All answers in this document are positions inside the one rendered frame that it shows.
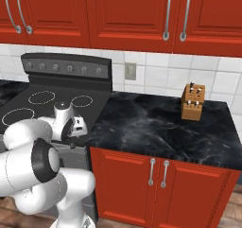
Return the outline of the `wooden knife block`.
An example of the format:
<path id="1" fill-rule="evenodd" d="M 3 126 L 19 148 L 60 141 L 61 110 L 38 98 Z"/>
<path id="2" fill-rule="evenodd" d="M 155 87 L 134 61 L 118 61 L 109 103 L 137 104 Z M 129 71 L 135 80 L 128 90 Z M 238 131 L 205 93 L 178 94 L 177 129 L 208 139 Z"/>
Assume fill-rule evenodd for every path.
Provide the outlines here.
<path id="1" fill-rule="evenodd" d="M 181 96 L 181 118 L 200 121 L 205 97 L 205 86 L 190 82 Z"/>

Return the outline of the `red base cupboard door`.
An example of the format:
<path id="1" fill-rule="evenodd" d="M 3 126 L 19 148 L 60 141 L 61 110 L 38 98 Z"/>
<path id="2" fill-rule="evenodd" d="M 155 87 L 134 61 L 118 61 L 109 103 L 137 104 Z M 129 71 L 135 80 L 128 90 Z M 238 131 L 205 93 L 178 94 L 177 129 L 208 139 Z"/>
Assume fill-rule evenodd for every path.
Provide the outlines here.
<path id="1" fill-rule="evenodd" d="M 166 187 L 161 161 L 153 228 L 217 228 L 238 170 L 168 160 Z"/>
<path id="2" fill-rule="evenodd" d="M 150 159 L 145 155 L 91 148 L 98 215 L 152 228 L 160 161 L 148 185 Z"/>

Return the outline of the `grey wall socket plate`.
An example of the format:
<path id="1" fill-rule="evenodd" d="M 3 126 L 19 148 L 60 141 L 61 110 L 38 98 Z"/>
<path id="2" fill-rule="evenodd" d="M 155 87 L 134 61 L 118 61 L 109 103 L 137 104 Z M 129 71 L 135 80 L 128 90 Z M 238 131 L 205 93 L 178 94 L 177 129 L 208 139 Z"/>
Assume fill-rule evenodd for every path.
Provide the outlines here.
<path id="1" fill-rule="evenodd" d="M 125 63 L 125 79 L 136 80 L 136 64 L 131 62 Z"/>

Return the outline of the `black stove with hob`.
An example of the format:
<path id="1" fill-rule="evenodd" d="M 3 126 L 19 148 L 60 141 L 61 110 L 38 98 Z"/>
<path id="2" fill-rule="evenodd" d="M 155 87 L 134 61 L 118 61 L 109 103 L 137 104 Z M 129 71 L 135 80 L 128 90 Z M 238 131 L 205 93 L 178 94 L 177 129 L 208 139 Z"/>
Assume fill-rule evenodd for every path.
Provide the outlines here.
<path id="1" fill-rule="evenodd" d="M 70 149 L 67 141 L 53 143 L 60 155 L 60 165 L 90 169 L 84 141 L 112 92 L 112 61 L 61 53 L 25 53 L 21 61 L 29 82 L 0 79 L 0 153 L 6 150 L 2 137 L 9 125 L 22 119 L 53 118 L 55 104 L 63 102 L 73 107 L 78 118 L 76 128 L 86 128 L 88 133 L 72 137 L 75 149 Z M 26 67 L 28 61 L 33 64 L 32 69 Z M 40 69 L 40 63 L 46 65 L 45 70 Z M 59 71 L 53 70 L 55 63 Z M 74 67 L 73 73 L 66 71 L 69 64 Z M 88 70 L 84 75 L 80 70 L 82 66 Z M 98 67 L 102 69 L 101 75 L 96 74 Z"/>

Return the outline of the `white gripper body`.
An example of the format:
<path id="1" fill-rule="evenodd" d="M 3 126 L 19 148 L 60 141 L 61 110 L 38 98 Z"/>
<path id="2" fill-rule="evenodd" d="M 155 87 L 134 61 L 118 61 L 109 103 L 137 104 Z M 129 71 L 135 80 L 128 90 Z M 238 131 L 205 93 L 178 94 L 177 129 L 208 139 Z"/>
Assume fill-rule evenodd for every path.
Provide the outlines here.
<path id="1" fill-rule="evenodd" d="M 73 128 L 72 137 L 80 137 L 82 135 L 86 135 L 88 133 L 86 128 Z"/>

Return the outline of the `red wall cupboard door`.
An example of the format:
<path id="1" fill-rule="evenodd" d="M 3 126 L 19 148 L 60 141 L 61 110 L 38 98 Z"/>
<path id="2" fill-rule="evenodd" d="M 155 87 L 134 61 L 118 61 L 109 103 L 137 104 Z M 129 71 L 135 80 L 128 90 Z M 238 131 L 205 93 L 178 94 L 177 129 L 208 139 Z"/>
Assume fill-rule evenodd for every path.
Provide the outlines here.
<path id="1" fill-rule="evenodd" d="M 242 58 L 242 0 L 191 0 L 181 42 L 185 7 L 178 0 L 174 53 Z"/>
<path id="2" fill-rule="evenodd" d="M 89 47 L 86 0 L 26 0 L 33 34 L 29 44 Z"/>
<path id="3" fill-rule="evenodd" d="M 169 39 L 163 40 L 167 0 L 87 0 L 92 48 L 170 53 L 178 0 L 171 0 Z"/>
<path id="4" fill-rule="evenodd" d="M 6 0 L 0 0 L 0 43 L 12 43 L 15 33 L 16 31 L 9 19 Z"/>

